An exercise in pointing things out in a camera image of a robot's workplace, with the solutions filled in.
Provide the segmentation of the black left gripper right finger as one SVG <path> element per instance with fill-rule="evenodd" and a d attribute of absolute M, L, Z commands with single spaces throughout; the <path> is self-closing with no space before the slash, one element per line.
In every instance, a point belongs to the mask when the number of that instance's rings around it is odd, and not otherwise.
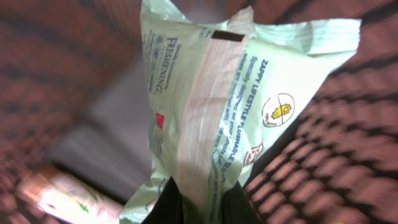
<path fill-rule="evenodd" d="M 239 182 L 223 196 L 222 224 L 261 224 Z"/>

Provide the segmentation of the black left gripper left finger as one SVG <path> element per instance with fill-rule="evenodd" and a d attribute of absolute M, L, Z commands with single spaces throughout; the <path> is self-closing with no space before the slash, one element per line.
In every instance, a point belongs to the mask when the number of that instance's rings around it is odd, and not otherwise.
<path fill-rule="evenodd" d="M 184 224 L 182 195 L 172 177 L 142 224 Z"/>

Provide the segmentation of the white tube with gold cap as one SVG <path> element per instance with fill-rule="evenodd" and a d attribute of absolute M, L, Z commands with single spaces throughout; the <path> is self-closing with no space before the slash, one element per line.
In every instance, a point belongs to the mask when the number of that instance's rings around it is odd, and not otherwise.
<path fill-rule="evenodd" d="M 17 194 L 67 223 L 119 224 L 123 209 L 120 203 L 54 167 L 22 179 Z"/>

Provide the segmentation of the mint green wipes pack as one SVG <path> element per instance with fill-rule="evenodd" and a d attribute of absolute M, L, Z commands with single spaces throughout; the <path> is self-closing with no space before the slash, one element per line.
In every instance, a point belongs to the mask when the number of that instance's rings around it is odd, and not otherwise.
<path fill-rule="evenodd" d="M 258 24 L 252 7 L 200 24 L 171 1 L 143 1 L 140 22 L 152 174 L 121 223 L 143 223 L 170 181 L 184 220 L 220 223 L 225 193 L 357 52 L 361 28 L 347 18 Z"/>

